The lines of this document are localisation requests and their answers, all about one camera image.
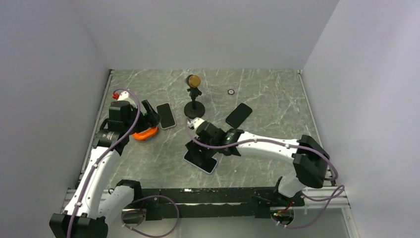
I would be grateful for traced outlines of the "lilac phone case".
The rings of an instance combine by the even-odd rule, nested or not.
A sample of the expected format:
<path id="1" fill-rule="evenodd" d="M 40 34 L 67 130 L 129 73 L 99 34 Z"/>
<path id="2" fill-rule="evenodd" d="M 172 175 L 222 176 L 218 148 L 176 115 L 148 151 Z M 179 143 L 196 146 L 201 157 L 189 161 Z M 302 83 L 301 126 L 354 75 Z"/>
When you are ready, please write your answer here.
<path id="1" fill-rule="evenodd" d="M 206 174 L 212 174 L 218 165 L 218 161 L 207 156 L 202 151 L 187 151 L 184 160 Z"/>

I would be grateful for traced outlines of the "black phone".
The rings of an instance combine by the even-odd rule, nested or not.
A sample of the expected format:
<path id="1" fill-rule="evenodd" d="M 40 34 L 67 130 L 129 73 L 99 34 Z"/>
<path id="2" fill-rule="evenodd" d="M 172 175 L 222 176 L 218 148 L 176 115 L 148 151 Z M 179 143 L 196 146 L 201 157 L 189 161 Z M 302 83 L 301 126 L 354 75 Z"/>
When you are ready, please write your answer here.
<path id="1" fill-rule="evenodd" d="M 240 103 L 225 119 L 232 128 L 237 129 L 253 112 L 253 109 L 244 103 Z"/>

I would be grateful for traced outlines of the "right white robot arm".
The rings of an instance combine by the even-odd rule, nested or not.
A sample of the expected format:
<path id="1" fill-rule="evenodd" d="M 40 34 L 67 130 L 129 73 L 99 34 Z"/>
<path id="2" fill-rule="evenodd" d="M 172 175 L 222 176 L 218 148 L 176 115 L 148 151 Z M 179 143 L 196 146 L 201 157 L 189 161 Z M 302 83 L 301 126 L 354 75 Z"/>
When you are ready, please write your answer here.
<path id="1" fill-rule="evenodd" d="M 202 118 L 188 119 L 186 126 L 192 142 L 206 150 L 224 156 L 257 156 L 282 160 L 292 165 L 292 172 L 279 180 L 273 193 L 273 200 L 279 206 L 287 205 L 304 188 L 322 188 L 327 179 L 329 156 L 310 136 L 276 139 L 241 129 L 225 132 Z"/>

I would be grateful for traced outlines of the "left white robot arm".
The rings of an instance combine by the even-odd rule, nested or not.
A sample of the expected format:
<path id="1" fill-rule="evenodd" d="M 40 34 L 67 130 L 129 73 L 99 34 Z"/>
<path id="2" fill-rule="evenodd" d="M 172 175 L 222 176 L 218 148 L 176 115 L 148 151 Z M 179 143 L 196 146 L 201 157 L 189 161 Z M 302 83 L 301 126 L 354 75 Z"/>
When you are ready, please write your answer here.
<path id="1" fill-rule="evenodd" d="M 123 179 L 111 195 L 102 201 L 107 180 L 120 159 L 132 134 L 157 129 L 160 118 L 147 100 L 140 111 L 133 99 L 117 99 L 108 109 L 108 117 L 94 136 L 89 162 L 70 202 L 60 213 L 52 214 L 49 226 L 56 238 L 105 238 L 109 225 L 127 205 L 136 208 L 142 202 L 141 184 Z"/>

